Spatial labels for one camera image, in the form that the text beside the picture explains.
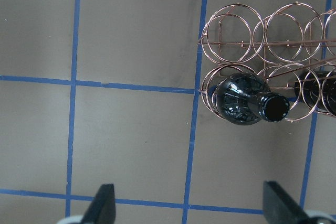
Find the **floor tile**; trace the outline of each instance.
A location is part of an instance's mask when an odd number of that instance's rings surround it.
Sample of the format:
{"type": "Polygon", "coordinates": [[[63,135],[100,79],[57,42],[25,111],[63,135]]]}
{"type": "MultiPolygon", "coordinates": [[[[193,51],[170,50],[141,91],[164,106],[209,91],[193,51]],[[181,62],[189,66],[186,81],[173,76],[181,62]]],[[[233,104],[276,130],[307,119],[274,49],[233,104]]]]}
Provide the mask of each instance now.
{"type": "Polygon", "coordinates": [[[0,88],[0,188],[65,193],[70,88],[9,81],[0,88]]]}
{"type": "Polygon", "coordinates": [[[193,88],[201,0],[81,0],[78,79],[193,88]]]}
{"type": "Polygon", "coordinates": [[[306,197],[306,209],[336,213],[336,129],[335,119],[319,115],[316,124],[313,153],[306,197]]]}
{"type": "Polygon", "coordinates": [[[71,78],[75,0],[0,0],[0,72],[71,78]]]}
{"type": "Polygon", "coordinates": [[[72,192],[183,201],[193,95],[78,87],[72,192]]]}
{"type": "Polygon", "coordinates": [[[200,104],[190,204],[261,209],[264,180],[299,201],[310,118],[240,126],[200,104]]]}
{"type": "Polygon", "coordinates": [[[56,224],[64,218],[65,201],[29,196],[0,195],[0,222],[56,224]]]}

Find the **gray floor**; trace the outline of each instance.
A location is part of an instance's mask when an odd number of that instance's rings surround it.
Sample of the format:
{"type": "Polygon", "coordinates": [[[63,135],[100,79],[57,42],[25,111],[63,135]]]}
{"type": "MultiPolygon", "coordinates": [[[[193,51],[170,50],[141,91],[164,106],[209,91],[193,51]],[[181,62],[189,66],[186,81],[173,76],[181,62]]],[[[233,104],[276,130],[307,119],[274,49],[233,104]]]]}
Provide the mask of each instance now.
{"type": "Polygon", "coordinates": [[[271,179],[336,214],[335,119],[242,127],[194,103],[195,74],[215,66],[195,70],[202,7],[336,0],[78,1],[0,0],[1,223],[83,214],[103,183],[120,224],[266,223],[271,179]]]}

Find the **bottle neck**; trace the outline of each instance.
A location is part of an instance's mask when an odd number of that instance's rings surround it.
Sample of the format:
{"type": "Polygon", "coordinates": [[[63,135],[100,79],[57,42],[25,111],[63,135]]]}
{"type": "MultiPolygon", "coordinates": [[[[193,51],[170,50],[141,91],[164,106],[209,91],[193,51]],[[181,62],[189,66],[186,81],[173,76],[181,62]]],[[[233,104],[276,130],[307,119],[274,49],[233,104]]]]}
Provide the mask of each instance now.
{"type": "Polygon", "coordinates": [[[268,122],[278,122],[289,111],[286,97],[273,92],[259,92],[247,98],[247,106],[254,115],[268,122]]]}

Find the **dark glass bottle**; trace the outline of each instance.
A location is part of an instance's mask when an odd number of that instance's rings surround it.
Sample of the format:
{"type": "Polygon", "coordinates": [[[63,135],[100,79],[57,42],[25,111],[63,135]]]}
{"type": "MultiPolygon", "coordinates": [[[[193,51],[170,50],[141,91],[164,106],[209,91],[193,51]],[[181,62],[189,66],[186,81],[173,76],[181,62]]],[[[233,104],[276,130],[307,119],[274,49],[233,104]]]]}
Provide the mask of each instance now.
{"type": "Polygon", "coordinates": [[[209,95],[216,110],[239,125],[251,125],[261,119],[281,121],[289,111],[287,98],[270,92],[268,84],[253,73],[235,73],[209,95]]]}
{"type": "MultiPolygon", "coordinates": [[[[328,73],[329,71],[325,71],[325,70],[315,71],[315,74],[317,75],[317,77],[319,79],[321,78],[319,80],[321,87],[322,87],[324,78],[328,75],[328,73]]],[[[336,75],[335,72],[331,72],[328,75],[328,77],[335,76],[335,75],[336,75]]],[[[300,80],[304,80],[304,79],[309,80],[309,81],[301,82],[301,85],[303,87],[302,93],[304,95],[304,99],[307,102],[307,104],[313,107],[316,104],[317,99],[319,97],[319,93],[320,93],[319,85],[312,73],[304,72],[302,75],[300,75],[300,80]]],[[[296,97],[299,96],[299,92],[300,92],[300,86],[299,86],[299,82],[297,81],[295,83],[296,97]]],[[[326,80],[323,86],[323,89],[322,89],[322,94],[323,94],[323,101],[321,99],[318,102],[317,107],[322,110],[330,111],[333,115],[336,115],[336,79],[326,80]]]]}

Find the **blue tape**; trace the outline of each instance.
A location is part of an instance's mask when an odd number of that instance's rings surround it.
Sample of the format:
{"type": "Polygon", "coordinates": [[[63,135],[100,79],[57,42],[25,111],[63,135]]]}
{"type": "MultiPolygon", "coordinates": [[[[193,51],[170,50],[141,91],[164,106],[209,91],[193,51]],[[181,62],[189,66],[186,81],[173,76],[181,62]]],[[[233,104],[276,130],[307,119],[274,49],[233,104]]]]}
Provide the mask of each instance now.
{"type": "Polygon", "coordinates": [[[49,194],[49,193],[39,193],[37,191],[11,190],[11,189],[0,189],[0,194],[33,196],[33,197],[53,198],[53,199],[66,199],[67,197],[64,194],[49,194]]]}
{"type": "Polygon", "coordinates": [[[303,180],[302,180],[302,187],[301,187],[301,196],[300,196],[300,207],[301,208],[304,208],[304,203],[306,199],[310,162],[311,162],[311,156],[312,156],[313,146],[314,146],[317,115],[318,115],[317,113],[313,112],[313,116],[311,119],[309,142],[308,142],[307,155],[306,155],[306,164],[304,166],[303,180]]]}
{"type": "Polygon", "coordinates": [[[82,200],[82,201],[93,201],[94,197],[91,196],[80,196],[80,195],[71,195],[71,200],[82,200]]]}
{"type": "Polygon", "coordinates": [[[77,81],[77,86],[112,88],[112,89],[143,90],[143,91],[156,91],[156,92],[182,93],[182,94],[194,94],[195,93],[194,89],[133,85],[133,84],[123,84],[123,83],[102,84],[101,82],[98,82],[98,81],[77,81]]]}
{"type": "Polygon", "coordinates": [[[262,215],[263,214],[262,210],[248,209],[248,208],[190,205],[189,209],[204,210],[204,211],[218,211],[218,212],[235,212],[235,213],[240,213],[240,214],[251,214],[251,215],[262,215]]]}
{"type": "Polygon", "coordinates": [[[134,199],[115,199],[115,203],[127,204],[127,205],[151,206],[151,207],[168,207],[168,208],[180,208],[180,209],[183,208],[183,204],[146,201],[146,200],[134,200],[134,199]]]}
{"type": "Polygon", "coordinates": [[[70,91],[70,112],[69,112],[69,138],[68,138],[68,161],[67,161],[67,186],[65,216],[71,212],[71,183],[72,183],[72,154],[75,125],[75,99],[76,99],[76,77],[77,77],[77,48],[78,48],[78,27],[79,27],[80,0],[75,0],[75,11],[73,21],[72,38],[72,61],[71,61],[71,91],[70,91]]]}
{"type": "Polygon", "coordinates": [[[0,76],[0,81],[22,81],[22,82],[71,85],[71,81],[68,81],[68,80],[26,77],[26,76],[0,76]]]}
{"type": "MultiPolygon", "coordinates": [[[[207,5],[207,0],[202,0],[198,38],[201,37],[202,30],[205,25],[206,5],[207,5]]],[[[183,214],[182,214],[182,224],[187,223],[188,208],[189,208],[190,183],[191,183],[191,174],[192,174],[193,158],[194,158],[194,144],[195,144],[197,110],[198,110],[198,101],[199,101],[199,93],[197,90],[200,88],[201,67],[202,67],[202,49],[201,47],[198,47],[197,48],[197,60],[196,60],[196,74],[195,74],[195,94],[194,94],[193,112],[192,112],[192,119],[191,119],[190,141],[189,141],[187,171],[186,171],[184,200],[183,200],[184,208],[183,208],[183,214]]]]}

